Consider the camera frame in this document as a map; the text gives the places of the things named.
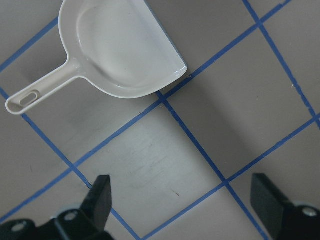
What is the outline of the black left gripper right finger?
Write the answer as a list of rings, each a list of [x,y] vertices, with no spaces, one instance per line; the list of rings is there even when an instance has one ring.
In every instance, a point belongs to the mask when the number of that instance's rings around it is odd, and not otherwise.
[[[320,210],[293,203],[264,173],[251,177],[250,204],[274,240],[320,238]]]

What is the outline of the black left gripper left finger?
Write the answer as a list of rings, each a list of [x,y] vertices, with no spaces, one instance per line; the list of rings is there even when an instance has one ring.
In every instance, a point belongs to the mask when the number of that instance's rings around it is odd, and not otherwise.
[[[78,209],[61,213],[54,225],[61,240],[110,240],[105,226],[112,208],[111,178],[99,175]]]

